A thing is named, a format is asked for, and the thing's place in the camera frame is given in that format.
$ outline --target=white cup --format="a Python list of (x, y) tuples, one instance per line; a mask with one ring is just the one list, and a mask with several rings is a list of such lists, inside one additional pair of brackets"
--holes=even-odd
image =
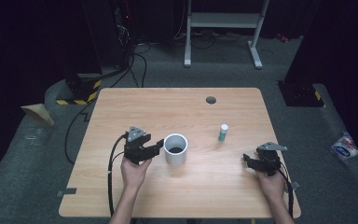
[(172, 166), (185, 163), (187, 154), (187, 139), (179, 134), (173, 133), (164, 139), (165, 159)]

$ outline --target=glue stick cap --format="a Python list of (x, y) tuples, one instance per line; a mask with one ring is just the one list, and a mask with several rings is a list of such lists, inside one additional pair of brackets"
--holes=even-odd
[(222, 124), (222, 127), (220, 127), (220, 132), (221, 133), (226, 133), (227, 130), (228, 130), (228, 125)]

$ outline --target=blue and white package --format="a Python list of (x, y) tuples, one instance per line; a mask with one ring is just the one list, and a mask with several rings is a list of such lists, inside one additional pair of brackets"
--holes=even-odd
[(358, 155), (358, 148), (347, 132), (343, 132), (342, 137), (331, 146), (331, 150), (343, 161)]

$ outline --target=hand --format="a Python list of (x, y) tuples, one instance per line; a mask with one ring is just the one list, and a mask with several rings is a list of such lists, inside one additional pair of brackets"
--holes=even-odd
[(286, 181), (283, 176), (276, 172), (275, 175), (266, 176), (259, 171), (255, 172), (260, 179), (261, 189), (269, 200), (281, 200)]
[(146, 170), (151, 162), (150, 159), (144, 161), (141, 165), (137, 165), (123, 157), (121, 175), (123, 176), (124, 188), (139, 189), (145, 181)]

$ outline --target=white metal stand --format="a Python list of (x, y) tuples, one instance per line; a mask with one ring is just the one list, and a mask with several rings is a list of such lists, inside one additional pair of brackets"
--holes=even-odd
[(263, 65), (255, 45), (260, 35), (268, 5), (269, 0), (264, 0), (260, 13), (192, 13), (191, 0), (188, 0), (185, 67), (191, 66), (191, 27), (230, 27), (255, 29), (253, 40), (248, 41), (248, 46), (255, 62), (255, 67), (261, 69)]

